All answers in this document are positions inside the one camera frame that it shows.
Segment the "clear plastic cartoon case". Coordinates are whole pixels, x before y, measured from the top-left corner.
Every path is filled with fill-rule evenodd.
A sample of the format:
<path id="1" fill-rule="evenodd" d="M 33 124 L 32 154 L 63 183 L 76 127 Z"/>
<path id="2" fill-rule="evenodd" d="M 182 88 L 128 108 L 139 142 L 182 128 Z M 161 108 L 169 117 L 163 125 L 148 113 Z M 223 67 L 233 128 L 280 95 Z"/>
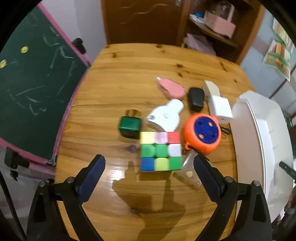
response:
<path id="1" fill-rule="evenodd" d="M 194 169 L 194 158 L 198 155 L 195 150 L 190 150 L 186 156 L 181 169 L 181 176 L 184 180 L 191 185 L 196 187 L 202 186 L 202 182 Z"/>

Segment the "multicolour puzzle cube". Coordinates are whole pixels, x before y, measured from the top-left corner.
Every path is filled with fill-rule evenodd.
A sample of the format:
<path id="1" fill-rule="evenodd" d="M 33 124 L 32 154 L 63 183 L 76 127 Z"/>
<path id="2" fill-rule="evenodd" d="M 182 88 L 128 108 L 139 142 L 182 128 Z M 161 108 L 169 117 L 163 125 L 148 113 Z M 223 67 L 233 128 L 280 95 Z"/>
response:
<path id="1" fill-rule="evenodd" d="M 182 169 L 182 145 L 179 132 L 141 132 L 140 170 L 142 172 Z"/>

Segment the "green bottle with gold cap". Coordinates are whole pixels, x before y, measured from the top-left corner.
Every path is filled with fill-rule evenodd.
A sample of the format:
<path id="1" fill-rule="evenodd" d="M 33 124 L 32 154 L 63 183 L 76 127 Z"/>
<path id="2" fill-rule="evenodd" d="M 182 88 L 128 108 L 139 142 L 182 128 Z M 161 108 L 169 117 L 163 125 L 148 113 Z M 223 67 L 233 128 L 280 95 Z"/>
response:
<path id="1" fill-rule="evenodd" d="M 125 138 L 139 140 L 142 131 L 142 119 L 140 112 L 136 109 L 128 109 L 120 118 L 118 130 Z"/>

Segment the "white plastic bin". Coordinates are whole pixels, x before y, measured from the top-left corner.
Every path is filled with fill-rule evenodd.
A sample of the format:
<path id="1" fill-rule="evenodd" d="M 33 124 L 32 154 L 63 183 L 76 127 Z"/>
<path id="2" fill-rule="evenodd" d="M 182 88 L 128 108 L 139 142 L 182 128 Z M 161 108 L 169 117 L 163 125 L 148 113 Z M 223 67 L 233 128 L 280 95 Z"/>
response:
<path id="1" fill-rule="evenodd" d="M 230 121 L 240 183 L 259 181 L 270 219 L 284 210 L 293 189 L 293 178 L 280 162 L 293 167 L 293 154 L 287 123 L 273 100 L 248 90 L 232 107 Z"/>

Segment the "white power adapter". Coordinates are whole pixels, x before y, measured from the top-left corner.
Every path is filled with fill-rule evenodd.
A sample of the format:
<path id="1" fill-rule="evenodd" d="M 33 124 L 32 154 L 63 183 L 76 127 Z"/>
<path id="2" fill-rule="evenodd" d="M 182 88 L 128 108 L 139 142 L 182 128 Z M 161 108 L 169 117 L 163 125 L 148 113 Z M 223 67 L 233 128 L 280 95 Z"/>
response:
<path id="1" fill-rule="evenodd" d="M 217 118 L 219 123 L 229 124 L 233 114 L 229 100 L 225 97 L 212 95 L 208 99 L 210 115 Z"/>

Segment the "orange and blue round reel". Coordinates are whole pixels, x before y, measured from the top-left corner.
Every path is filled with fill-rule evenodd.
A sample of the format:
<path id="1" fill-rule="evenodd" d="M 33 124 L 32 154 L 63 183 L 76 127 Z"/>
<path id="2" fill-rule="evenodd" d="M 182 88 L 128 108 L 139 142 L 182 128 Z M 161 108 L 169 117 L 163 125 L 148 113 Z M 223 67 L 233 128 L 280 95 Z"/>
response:
<path id="1" fill-rule="evenodd" d="M 183 128 L 185 149 L 196 149 L 202 154 L 215 150 L 221 140 L 217 118 L 204 113 L 190 116 Z"/>

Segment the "cream white small box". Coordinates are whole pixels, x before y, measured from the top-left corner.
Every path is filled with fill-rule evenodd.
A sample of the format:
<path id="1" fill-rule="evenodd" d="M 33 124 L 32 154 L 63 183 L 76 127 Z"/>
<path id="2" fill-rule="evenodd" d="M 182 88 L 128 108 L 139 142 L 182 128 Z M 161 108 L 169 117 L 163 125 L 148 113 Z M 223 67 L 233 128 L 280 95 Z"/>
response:
<path id="1" fill-rule="evenodd" d="M 209 80 L 204 80 L 202 89 L 206 97 L 220 96 L 220 90 L 218 86 Z"/>

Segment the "black power adapter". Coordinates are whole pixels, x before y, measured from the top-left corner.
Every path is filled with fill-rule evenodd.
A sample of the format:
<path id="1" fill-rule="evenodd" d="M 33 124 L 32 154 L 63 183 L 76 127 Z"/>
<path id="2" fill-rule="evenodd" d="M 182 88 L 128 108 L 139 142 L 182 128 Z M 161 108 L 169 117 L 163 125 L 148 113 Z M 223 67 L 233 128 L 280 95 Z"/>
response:
<path id="1" fill-rule="evenodd" d="M 187 94 L 188 105 L 191 111 L 200 112 L 204 107 L 204 90 L 197 87 L 191 87 Z"/>

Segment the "white plastic bottle-shaped holder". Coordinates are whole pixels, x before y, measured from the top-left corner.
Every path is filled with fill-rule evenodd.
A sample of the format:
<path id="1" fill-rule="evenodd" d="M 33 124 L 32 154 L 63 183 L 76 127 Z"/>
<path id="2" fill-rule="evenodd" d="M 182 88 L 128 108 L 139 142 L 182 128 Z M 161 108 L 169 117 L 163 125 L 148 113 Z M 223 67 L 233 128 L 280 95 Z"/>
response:
<path id="1" fill-rule="evenodd" d="M 171 99 L 166 105 L 153 109 L 146 117 L 147 123 L 162 132 L 174 132 L 180 123 L 184 105 L 179 99 Z"/>

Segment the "pink oval case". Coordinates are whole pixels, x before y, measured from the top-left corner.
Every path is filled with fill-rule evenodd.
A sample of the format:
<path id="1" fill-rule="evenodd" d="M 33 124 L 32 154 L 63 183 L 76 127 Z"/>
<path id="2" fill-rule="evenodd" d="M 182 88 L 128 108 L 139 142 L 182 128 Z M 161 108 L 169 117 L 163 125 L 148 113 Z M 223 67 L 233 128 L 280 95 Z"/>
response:
<path id="1" fill-rule="evenodd" d="M 181 100 L 186 95 L 185 88 L 179 83 L 174 82 L 168 78 L 157 77 L 156 79 L 159 90 L 167 99 Z"/>

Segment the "wooden shelf unit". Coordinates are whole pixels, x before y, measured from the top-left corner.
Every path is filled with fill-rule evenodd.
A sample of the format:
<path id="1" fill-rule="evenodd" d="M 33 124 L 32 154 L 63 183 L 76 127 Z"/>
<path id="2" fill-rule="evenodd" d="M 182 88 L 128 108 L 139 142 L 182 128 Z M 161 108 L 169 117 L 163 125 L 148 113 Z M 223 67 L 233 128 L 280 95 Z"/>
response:
<path id="1" fill-rule="evenodd" d="M 190 19 L 194 11 L 205 11 L 217 1 L 176 1 L 181 6 L 181 18 L 176 45 L 180 46 L 187 33 L 204 35 L 213 44 L 216 55 L 240 64 L 250 49 L 266 8 L 259 1 L 229 1 L 234 5 L 234 24 L 232 37 L 214 32 L 203 23 Z"/>

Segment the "pink storage basket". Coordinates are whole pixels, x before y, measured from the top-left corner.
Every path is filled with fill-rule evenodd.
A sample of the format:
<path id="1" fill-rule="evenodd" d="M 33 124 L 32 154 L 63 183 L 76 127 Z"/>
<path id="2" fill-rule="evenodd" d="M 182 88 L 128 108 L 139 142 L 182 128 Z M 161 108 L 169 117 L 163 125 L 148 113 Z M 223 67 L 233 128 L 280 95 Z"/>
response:
<path id="1" fill-rule="evenodd" d="M 204 24 L 215 33 L 231 39 L 236 29 L 236 25 L 232 22 L 234 11 L 234 5 L 228 1 L 211 4 L 205 11 Z"/>

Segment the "brown wooden door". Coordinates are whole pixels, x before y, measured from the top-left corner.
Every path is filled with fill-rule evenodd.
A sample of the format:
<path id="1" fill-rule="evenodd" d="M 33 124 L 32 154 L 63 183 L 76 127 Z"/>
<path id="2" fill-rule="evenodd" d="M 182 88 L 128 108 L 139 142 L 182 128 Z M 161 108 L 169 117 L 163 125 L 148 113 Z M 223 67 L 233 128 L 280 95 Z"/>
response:
<path id="1" fill-rule="evenodd" d="M 190 1 L 101 1 L 107 44 L 179 45 Z"/>

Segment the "fruit wall poster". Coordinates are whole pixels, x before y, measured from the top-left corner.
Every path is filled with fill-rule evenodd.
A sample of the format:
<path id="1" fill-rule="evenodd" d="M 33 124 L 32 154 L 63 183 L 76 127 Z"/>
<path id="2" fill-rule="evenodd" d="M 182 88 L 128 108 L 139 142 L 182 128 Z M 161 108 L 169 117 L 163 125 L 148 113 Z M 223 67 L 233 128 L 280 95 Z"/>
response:
<path id="1" fill-rule="evenodd" d="M 276 18 L 273 19 L 273 31 L 280 39 L 271 41 L 264 56 L 263 64 L 277 69 L 286 80 L 290 81 L 290 56 L 295 46 Z"/>

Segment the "green chalkboard with pink frame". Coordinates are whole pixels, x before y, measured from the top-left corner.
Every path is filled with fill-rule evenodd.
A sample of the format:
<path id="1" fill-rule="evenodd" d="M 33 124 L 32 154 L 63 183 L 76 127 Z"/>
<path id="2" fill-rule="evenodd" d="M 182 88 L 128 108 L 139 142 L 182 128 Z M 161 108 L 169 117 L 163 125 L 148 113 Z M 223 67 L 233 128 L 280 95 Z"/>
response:
<path id="1" fill-rule="evenodd" d="M 88 62 L 43 4 L 1 51 L 1 145 L 40 164 L 55 162 L 67 112 Z"/>

